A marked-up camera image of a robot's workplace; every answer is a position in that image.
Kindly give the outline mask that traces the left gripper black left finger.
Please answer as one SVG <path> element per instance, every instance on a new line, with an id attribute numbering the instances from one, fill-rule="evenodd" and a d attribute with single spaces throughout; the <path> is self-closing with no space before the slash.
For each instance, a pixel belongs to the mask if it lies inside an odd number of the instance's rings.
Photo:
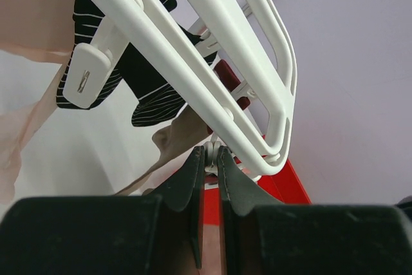
<path id="1" fill-rule="evenodd" d="M 19 200 L 1 221 L 2 274 L 197 274 L 205 149 L 142 196 Z"/>

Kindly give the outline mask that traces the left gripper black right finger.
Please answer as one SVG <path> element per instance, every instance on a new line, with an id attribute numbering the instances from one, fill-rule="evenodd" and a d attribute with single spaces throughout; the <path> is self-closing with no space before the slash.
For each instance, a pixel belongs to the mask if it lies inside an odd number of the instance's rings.
<path id="1" fill-rule="evenodd" d="M 224 274 L 410 274 L 411 220 L 390 205 L 283 204 L 220 147 Z"/>

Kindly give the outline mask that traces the thick pink sock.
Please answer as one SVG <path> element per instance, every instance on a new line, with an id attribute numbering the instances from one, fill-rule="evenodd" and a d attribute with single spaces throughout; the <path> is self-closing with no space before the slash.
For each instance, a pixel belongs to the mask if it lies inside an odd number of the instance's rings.
<path id="1" fill-rule="evenodd" d="M 222 275 L 220 226 L 203 226 L 201 275 Z"/>

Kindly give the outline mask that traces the taupe sock with striped cuff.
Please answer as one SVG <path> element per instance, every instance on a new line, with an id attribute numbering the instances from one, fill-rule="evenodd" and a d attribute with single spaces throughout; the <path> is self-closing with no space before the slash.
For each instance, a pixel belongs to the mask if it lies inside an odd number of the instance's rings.
<path id="1" fill-rule="evenodd" d="M 159 129 L 152 136 L 152 141 L 160 151 L 158 161 L 135 181 L 115 193 L 115 196 L 128 196 L 134 193 L 148 181 L 156 170 L 192 149 L 211 134 L 212 131 L 208 125 L 187 105 L 170 125 Z"/>

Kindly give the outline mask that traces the white plastic clip hanger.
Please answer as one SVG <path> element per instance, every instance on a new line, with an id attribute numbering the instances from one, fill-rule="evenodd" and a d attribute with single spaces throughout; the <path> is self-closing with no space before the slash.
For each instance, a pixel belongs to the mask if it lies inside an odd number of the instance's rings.
<path id="1" fill-rule="evenodd" d="M 272 0 L 246 0 L 276 54 L 272 62 L 236 0 L 188 0 L 244 78 L 230 94 L 160 0 L 92 0 L 185 99 L 252 176 L 286 163 L 297 85 L 289 34 Z"/>

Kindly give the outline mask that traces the red plastic tray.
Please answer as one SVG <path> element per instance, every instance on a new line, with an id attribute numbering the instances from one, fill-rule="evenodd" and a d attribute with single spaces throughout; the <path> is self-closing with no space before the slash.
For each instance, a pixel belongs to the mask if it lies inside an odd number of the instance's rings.
<path id="1" fill-rule="evenodd" d="M 286 204 L 311 204 L 292 163 L 287 160 L 280 172 L 272 176 L 262 176 L 257 184 L 267 193 Z M 206 189 L 204 194 L 203 222 L 206 225 L 220 224 L 219 189 Z"/>

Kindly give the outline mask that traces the black white striped sock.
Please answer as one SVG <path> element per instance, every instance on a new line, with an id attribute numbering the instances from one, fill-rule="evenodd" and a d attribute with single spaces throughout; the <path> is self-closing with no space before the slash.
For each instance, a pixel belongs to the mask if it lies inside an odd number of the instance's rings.
<path id="1" fill-rule="evenodd" d="M 92 0 L 75 0 L 75 44 L 57 89 L 66 109 L 92 109 L 124 81 L 116 65 L 130 44 Z"/>
<path id="2" fill-rule="evenodd" d="M 131 116 L 134 127 L 171 120 L 185 105 L 185 100 L 132 44 L 126 48 L 116 69 L 138 100 Z"/>

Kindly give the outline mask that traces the pink hanging sock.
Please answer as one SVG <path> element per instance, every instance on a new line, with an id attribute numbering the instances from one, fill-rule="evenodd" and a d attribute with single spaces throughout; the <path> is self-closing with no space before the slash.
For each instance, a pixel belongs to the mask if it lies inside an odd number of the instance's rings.
<path id="1" fill-rule="evenodd" d="M 60 68 L 41 99 L 1 115 L 1 203 L 11 202 L 21 151 L 56 110 L 55 92 L 74 44 L 75 0 L 1 0 L 1 49 Z"/>

